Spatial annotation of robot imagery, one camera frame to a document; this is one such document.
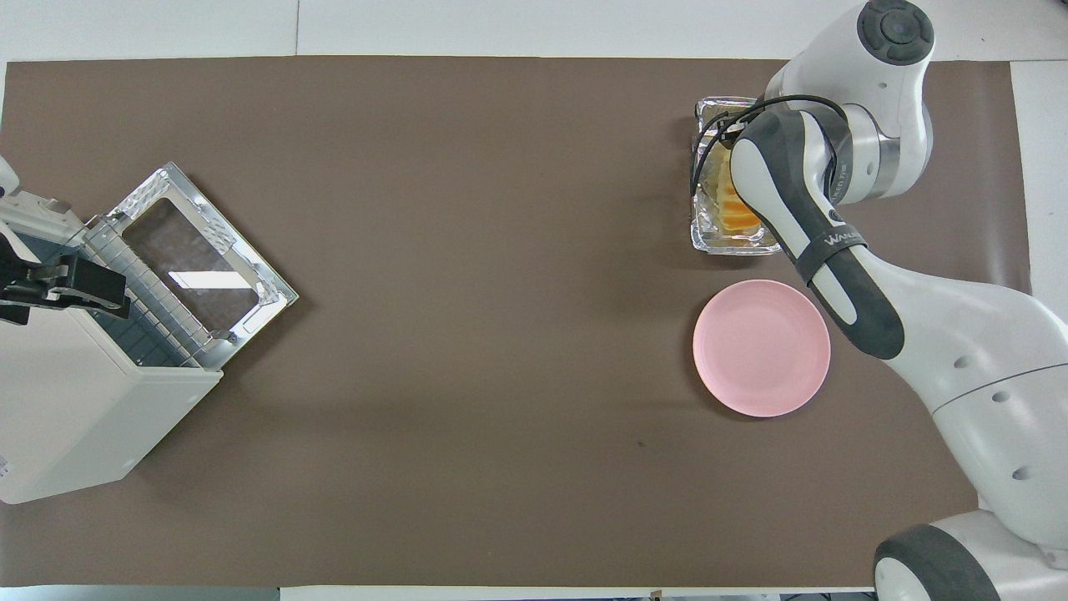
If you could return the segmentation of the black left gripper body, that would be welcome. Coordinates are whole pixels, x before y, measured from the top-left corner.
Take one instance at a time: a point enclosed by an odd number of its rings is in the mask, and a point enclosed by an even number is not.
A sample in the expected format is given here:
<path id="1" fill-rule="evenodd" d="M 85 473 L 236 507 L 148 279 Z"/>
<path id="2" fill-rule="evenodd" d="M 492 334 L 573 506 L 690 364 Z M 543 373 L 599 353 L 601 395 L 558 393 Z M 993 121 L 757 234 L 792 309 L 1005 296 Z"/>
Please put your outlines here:
<path id="1" fill-rule="evenodd" d="M 26 260 L 7 237 L 1 243 L 1 320 L 27 325 L 31 309 L 81 309 L 104 313 L 107 301 L 127 290 L 127 279 L 80 255 L 61 255 L 53 263 Z"/>

